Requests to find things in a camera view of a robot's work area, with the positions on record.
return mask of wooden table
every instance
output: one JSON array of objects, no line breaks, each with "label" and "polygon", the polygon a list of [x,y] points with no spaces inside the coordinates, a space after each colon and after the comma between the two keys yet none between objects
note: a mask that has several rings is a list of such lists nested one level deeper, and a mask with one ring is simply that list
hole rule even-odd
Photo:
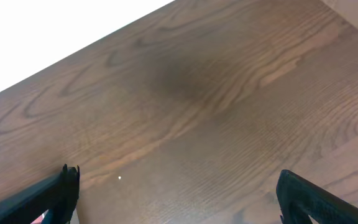
[{"label": "wooden table", "polygon": [[358,206],[358,30],[177,0],[0,93],[0,200],[64,163],[81,224],[280,223],[282,169]]}]

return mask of wooden tabletop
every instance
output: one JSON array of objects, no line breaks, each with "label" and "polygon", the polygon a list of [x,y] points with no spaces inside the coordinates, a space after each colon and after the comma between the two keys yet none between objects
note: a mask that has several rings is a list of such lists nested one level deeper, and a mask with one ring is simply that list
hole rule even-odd
[{"label": "wooden tabletop", "polygon": [[176,0],[0,93],[0,200],[64,163],[81,224],[280,223],[282,169],[358,206],[358,30]]}]

